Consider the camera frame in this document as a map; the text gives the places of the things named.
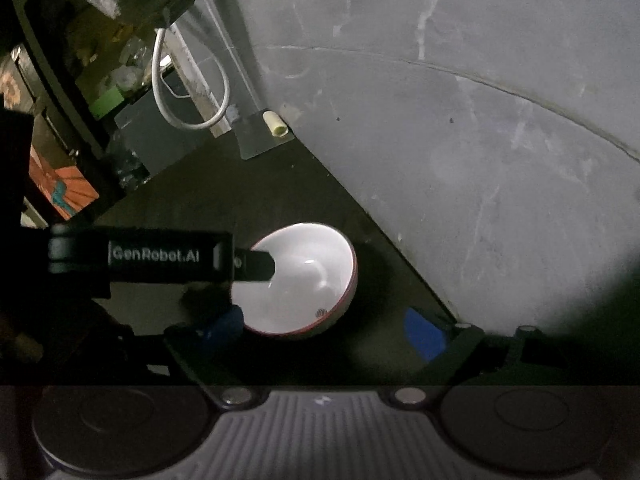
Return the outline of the white ceramic bowl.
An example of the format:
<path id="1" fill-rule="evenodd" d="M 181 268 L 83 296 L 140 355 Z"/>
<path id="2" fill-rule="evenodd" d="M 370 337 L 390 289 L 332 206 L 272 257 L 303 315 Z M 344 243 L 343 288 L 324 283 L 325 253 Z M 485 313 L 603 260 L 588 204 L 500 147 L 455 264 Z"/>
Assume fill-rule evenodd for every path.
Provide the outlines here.
<path id="1" fill-rule="evenodd" d="M 266 282 L 232 285 L 233 303 L 248 330 L 279 337 L 318 334 L 352 303 L 358 284 L 356 250 L 332 226 L 295 223 L 258 240 L 252 249 L 273 258 L 274 273 Z"/>

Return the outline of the orange patterned box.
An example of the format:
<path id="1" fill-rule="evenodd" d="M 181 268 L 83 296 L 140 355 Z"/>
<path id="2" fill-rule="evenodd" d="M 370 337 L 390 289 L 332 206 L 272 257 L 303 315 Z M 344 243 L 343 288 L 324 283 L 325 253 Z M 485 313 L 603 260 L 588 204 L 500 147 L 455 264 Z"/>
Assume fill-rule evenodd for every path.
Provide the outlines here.
<path id="1" fill-rule="evenodd" d="M 29 177 L 65 220 L 100 197 L 76 166 L 54 169 L 33 145 L 29 156 Z"/>

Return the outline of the grey flat board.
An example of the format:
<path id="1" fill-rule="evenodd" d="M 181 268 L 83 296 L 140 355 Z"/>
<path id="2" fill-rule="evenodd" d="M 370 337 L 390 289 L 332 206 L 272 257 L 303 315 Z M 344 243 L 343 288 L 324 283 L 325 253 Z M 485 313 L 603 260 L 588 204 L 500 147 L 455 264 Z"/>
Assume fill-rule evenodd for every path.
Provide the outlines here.
<path id="1" fill-rule="evenodd" d="M 294 134 L 288 125 L 284 125 L 284 133 L 280 136 L 274 134 L 265 121 L 264 114 L 265 111 L 262 110 L 241 117 L 232 124 L 232 131 L 243 160 L 255 158 L 294 140 Z"/>

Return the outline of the cream plastic tube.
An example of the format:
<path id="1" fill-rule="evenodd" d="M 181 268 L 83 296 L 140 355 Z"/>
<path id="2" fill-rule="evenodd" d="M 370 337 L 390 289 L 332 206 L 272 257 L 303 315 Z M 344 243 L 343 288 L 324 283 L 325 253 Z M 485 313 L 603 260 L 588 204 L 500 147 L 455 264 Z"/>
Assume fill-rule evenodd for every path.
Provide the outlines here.
<path id="1" fill-rule="evenodd" d="M 290 128 L 288 124 L 273 110 L 265 110 L 262 113 L 262 120 L 267 126 L 269 132 L 275 138 L 283 138 L 288 134 Z"/>

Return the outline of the green box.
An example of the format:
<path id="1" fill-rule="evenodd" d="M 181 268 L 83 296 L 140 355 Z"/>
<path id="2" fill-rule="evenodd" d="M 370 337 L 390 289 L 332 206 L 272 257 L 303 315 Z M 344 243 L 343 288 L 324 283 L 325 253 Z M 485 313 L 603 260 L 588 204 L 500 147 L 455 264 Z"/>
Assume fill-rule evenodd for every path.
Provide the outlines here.
<path id="1" fill-rule="evenodd" d="M 110 114 L 112 110 L 125 102 L 125 97 L 117 86 L 105 90 L 90 106 L 89 110 L 96 119 Z"/>

